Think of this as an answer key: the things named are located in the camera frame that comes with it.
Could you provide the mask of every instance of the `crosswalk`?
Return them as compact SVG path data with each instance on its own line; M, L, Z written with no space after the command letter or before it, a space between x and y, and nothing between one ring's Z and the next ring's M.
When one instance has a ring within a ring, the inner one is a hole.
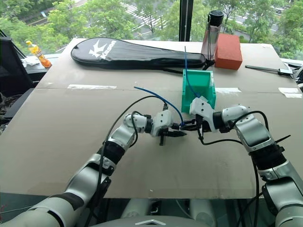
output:
M142 20L140 25L138 25L134 30L137 30L137 29L143 27L145 24L150 25L150 23L154 27L156 27L156 26L160 27L161 26L160 25L160 18L155 19L154 17L151 17L151 18L144 17L144 16L142 16L143 12L141 12L140 15L137 15L136 14L136 12L137 12L137 7L136 6L133 6L133 5L130 5L130 4L127 4L127 3L124 3L124 2L121 2L121 5L126 9L126 11L125 11L126 13L134 16L135 18L137 18L139 20Z

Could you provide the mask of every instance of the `table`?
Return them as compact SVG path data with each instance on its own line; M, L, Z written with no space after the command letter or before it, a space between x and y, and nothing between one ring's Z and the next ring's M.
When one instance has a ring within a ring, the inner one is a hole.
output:
M102 145L116 117L130 103L147 95L133 86L153 90L180 108L181 75L78 65L70 52L80 41L83 39L71 41L0 136L2 192L61 193L74 172ZM200 52L202 46L194 42L130 42L180 51L186 45L189 52ZM217 93L216 110L241 103L263 111L275 139L292 135L281 145L286 149L286 158L303 176L302 99L287 98L278 90L297 86L290 78L245 68L245 64L285 68L271 45L241 44L241 50L243 63L238 71L213 68L216 87L241 91ZM147 99L130 112L153 115L161 109L157 99ZM236 134L205 134L205 141L222 138L236 138ZM139 134L137 144L126 152L111 179L108 198L228 199L255 194L253 168L244 147L228 142L203 146L196 132L178 139L167 138L163 147L159 146L159 138Z

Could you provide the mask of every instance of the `red brick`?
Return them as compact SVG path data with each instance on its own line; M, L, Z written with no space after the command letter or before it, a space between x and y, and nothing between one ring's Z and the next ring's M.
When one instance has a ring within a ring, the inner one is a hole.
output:
M219 34L215 67L237 70L242 63L240 40L236 35Z

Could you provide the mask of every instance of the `black chair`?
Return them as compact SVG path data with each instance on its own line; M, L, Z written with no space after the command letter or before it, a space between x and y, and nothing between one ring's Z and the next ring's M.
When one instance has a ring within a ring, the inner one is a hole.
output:
M0 37L0 92L5 97L22 95L5 113L5 119L13 118L35 86L23 67L11 38Z

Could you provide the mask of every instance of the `green plastic box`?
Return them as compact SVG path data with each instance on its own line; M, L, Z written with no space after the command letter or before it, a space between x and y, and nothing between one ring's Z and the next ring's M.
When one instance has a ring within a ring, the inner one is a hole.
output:
M206 98L208 103L214 109L216 102L216 91L214 88L213 71L187 70L187 76L195 93ZM190 104L195 97L195 94L193 94L186 80L186 72L183 70L183 92L181 106L181 111L183 113L189 113Z

